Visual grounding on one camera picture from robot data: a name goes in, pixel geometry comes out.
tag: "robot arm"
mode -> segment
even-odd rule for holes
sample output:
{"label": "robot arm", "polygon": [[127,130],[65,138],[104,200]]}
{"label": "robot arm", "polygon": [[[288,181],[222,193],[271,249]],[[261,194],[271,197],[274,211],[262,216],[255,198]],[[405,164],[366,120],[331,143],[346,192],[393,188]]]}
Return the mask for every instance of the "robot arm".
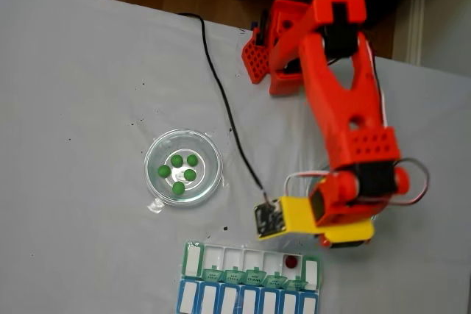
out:
{"label": "robot arm", "polygon": [[[270,73],[272,95],[305,86],[330,161],[330,173],[308,199],[284,196],[275,206],[256,207],[261,238],[307,232],[330,235],[325,245],[363,242],[372,236],[371,217],[409,189],[408,174],[397,166],[394,130],[386,125],[374,57],[359,30],[365,19],[364,0],[276,0],[267,29],[255,29],[244,47],[252,83]],[[350,89],[338,83],[327,61],[348,57],[355,69]]]}

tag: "wire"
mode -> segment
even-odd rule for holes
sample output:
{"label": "wire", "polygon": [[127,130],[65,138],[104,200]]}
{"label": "wire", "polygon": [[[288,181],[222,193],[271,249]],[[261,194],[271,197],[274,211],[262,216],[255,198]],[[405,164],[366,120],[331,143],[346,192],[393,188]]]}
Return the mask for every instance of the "wire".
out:
{"label": "wire", "polygon": [[334,63],[337,63],[340,59],[341,59],[341,58],[336,58],[336,59],[329,60],[329,61],[327,62],[327,65],[332,65],[332,64],[334,64]]}
{"label": "wire", "polygon": [[399,165],[400,163],[403,163],[403,162],[410,162],[410,163],[415,164],[415,166],[418,167],[425,175],[424,185],[419,195],[417,195],[413,199],[405,200],[405,201],[391,201],[391,198],[370,198],[367,196],[358,197],[357,201],[361,201],[361,202],[387,201],[388,205],[393,205],[393,206],[410,206],[419,202],[428,191],[428,187],[430,185],[430,171],[422,162],[420,162],[418,159],[413,158],[413,157],[406,157],[406,158],[397,160],[396,162],[394,162],[394,166]]}
{"label": "wire", "polygon": [[285,179],[285,196],[289,195],[288,192],[288,182],[294,176],[327,176],[330,172],[328,171],[304,171],[304,172],[294,172],[289,174]]}
{"label": "wire", "polygon": [[387,126],[388,121],[386,119],[386,107],[384,103],[384,93],[381,90],[380,80],[378,78],[378,72],[376,71],[376,56],[375,56],[375,53],[373,53],[373,50],[368,40],[366,41],[366,48],[368,49],[369,60],[371,61],[373,65],[373,73],[375,75],[376,86],[378,87],[378,95],[380,97],[380,112],[381,112],[381,117],[382,117],[381,119],[383,120],[383,125]]}
{"label": "wire", "polygon": [[263,198],[265,199],[265,202],[266,202],[267,204],[273,205],[273,202],[269,200],[268,195],[266,194],[265,188],[263,188],[263,185],[262,185],[261,181],[259,180],[257,174],[254,172],[252,166],[251,166],[250,163],[249,163],[249,160],[248,160],[247,157],[245,156],[244,150],[242,149],[241,141],[239,140],[238,133],[237,133],[237,129],[236,129],[236,124],[234,123],[233,114],[232,114],[232,111],[230,110],[229,101],[227,100],[226,93],[225,93],[225,91],[224,91],[224,88],[223,88],[223,86],[222,86],[221,81],[220,81],[219,78],[218,78],[218,75],[217,75],[217,73],[216,73],[216,70],[214,69],[213,62],[211,61],[211,58],[210,58],[210,55],[209,55],[208,43],[207,43],[207,41],[206,41],[205,21],[202,19],[201,16],[199,16],[199,15],[197,15],[197,14],[193,14],[193,13],[179,13],[178,15],[187,16],[187,17],[190,17],[190,18],[197,18],[197,19],[199,19],[199,22],[201,23],[201,33],[202,33],[202,39],[203,39],[203,46],[205,47],[206,59],[208,60],[208,64],[209,64],[209,67],[210,67],[210,69],[211,69],[211,72],[213,73],[214,79],[216,80],[216,83],[217,83],[217,85],[218,85],[218,87],[219,87],[219,90],[221,91],[222,100],[224,101],[224,105],[225,105],[225,107],[226,107],[227,116],[229,117],[230,126],[231,126],[232,129],[233,129],[233,134],[234,134],[234,138],[235,138],[235,144],[237,145],[237,149],[238,149],[238,151],[239,151],[239,154],[241,155],[242,160],[244,161],[245,166],[246,166],[247,169],[249,170],[250,175],[252,176],[252,178],[253,178],[255,184],[256,184],[256,185],[260,188],[260,190],[262,191]]}

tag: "red robot arm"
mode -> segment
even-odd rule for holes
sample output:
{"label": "red robot arm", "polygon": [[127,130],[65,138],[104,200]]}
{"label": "red robot arm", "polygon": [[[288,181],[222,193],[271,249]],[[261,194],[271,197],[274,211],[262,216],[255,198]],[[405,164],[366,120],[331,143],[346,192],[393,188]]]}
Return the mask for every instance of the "red robot arm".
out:
{"label": "red robot arm", "polygon": [[[384,121],[372,52],[359,30],[365,19],[364,0],[276,0],[267,30],[255,29],[242,52],[252,83],[271,74],[272,95],[305,86],[330,161],[329,175],[309,196],[318,226],[372,217],[392,195],[408,191],[408,175],[396,166],[394,130]],[[327,59],[342,57],[355,69],[350,89],[328,67]]]}

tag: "red ball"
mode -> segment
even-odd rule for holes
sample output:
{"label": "red ball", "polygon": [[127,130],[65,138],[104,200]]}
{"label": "red ball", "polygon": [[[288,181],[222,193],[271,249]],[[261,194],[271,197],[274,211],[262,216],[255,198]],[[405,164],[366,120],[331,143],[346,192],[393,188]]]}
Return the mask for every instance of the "red ball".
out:
{"label": "red ball", "polygon": [[297,258],[293,255],[288,255],[285,258],[285,265],[287,268],[295,268],[297,266]]}

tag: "red bead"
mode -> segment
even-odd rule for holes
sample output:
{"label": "red bead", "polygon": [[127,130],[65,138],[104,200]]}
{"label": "red bead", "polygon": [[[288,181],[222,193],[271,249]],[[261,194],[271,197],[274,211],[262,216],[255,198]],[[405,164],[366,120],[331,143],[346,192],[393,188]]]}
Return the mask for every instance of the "red bead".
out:
{"label": "red bead", "polygon": [[285,265],[287,268],[295,268],[297,266],[297,258],[293,255],[288,255],[285,258]]}
{"label": "red bead", "polygon": [[332,245],[332,243],[324,235],[319,236],[319,242],[321,243],[321,246],[330,247]]}

